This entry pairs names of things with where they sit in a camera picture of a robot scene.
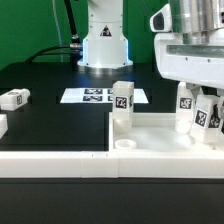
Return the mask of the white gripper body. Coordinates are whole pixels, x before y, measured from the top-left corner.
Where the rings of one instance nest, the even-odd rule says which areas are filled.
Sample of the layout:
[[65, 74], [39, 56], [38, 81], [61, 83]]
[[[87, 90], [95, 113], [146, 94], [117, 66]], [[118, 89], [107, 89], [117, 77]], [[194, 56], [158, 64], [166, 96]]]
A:
[[156, 63], [163, 78], [224, 89], [224, 31], [212, 31], [208, 45], [184, 45], [181, 34], [158, 33]]

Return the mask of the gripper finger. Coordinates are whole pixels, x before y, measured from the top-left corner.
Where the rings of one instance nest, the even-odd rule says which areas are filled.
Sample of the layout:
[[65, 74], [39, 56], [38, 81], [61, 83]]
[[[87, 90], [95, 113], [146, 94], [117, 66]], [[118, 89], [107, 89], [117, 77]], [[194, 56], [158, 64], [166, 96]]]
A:
[[224, 130], [224, 89], [217, 89], [217, 95], [219, 97], [218, 104], [216, 106], [216, 114], [223, 121], [223, 130]]
[[200, 85], [187, 83], [186, 93], [187, 96], [192, 100], [192, 103], [195, 103], [197, 101], [197, 97], [203, 94], [203, 90]]

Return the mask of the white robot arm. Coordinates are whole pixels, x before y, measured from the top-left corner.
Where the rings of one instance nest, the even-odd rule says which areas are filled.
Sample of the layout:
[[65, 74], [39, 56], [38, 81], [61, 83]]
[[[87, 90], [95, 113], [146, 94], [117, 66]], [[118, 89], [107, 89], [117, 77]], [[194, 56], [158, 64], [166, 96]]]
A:
[[[88, 34], [82, 70], [113, 74], [129, 69], [123, 0], [87, 0]], [[150, 18], [156, 64], [164, 78], [213, 87], [224, 95], [224, 0], [168, 0]]]

